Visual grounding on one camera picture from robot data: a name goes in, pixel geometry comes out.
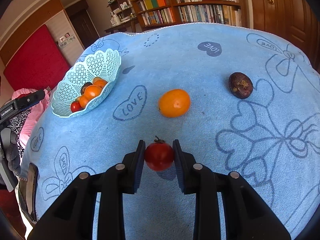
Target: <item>wooden wardrobe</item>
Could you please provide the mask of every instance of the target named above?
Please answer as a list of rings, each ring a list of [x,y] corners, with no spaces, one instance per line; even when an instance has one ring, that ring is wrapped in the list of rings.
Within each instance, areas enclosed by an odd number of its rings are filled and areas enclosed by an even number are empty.
[[[305,0],[252,0],[253,28],[301,49],[320,73],[320,23]]]

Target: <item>orange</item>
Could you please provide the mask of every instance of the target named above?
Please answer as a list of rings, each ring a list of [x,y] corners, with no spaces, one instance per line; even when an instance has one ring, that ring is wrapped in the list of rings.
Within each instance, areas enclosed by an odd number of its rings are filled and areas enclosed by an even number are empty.
[[[98,79],[98,80],[96,80],[93,84],[94,84],[95,86],[104,88],[107,83],[108,83],[108,82],[105,81],[104,79]]]
[[[178,117],[185,114],[191,105],[190,96],[182,89],[166,92],[159,101],[159,110],[165,117]]]
[[[84,95],[80,96],[79,103],[82,108],[85,108],[85,106],[89,103],[90,100],[88,100]]]
[[[92,80],[92,83],[95,83],[97,80],[99,79],[102,79],[101,77],[95,77],[93,80]]]
[[[85,89],[84,96],[90,101],[92,98],[95,98],[98,95],[100,95],[101,91],[102,91],[101,87],[91,85]]]

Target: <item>door handle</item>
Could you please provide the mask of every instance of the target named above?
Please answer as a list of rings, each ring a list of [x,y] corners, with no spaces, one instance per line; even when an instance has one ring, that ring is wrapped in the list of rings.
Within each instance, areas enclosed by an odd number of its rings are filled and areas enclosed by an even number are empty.
[[[275,3],[275,0],[268,0],[268,3],[274,4],[274,3]]]

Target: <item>blue tablecloth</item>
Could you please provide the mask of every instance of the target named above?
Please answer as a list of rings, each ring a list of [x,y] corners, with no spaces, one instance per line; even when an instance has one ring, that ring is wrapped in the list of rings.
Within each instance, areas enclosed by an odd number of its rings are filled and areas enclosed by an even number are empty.
[[[269,33],[194,23],[115,33],[79,61],[107,48],[122,57],[108,97],[76,118],[47,109],[28,141],[22,177],[30,162],[38,166],[39,218],[81,171],[104,172],[140,139],[148,145],[157,135],[169,143],[179,139],[215,172],[239,171],[292,238],[300,233],[320,202],[320,78],[300,49]],[[233,72],[251,78],[248,99],[229,92]],[[157,101],[175,88],[186,90],[192,104],[184,116],[168,119]],[[174,166],[153,172],[145,165],[138,192],[124,196],[126,237],[192,239],[194,207],[195,196],[181,193]]]

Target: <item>red tomato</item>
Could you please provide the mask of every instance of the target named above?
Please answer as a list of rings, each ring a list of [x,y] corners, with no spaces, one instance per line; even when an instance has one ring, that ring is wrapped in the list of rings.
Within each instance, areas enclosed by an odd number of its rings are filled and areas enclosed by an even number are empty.
[[[148,167],[154,171],[164,171],[172,165],[174,152],[172,147],[163,140],[155,140],[144,152]]]
[[[82,110],[82,107],[81,107],[80,103],[78,101],[76,101],[71,104],[70,109],[71,109],[71,112],[74,113],[74,112]]]

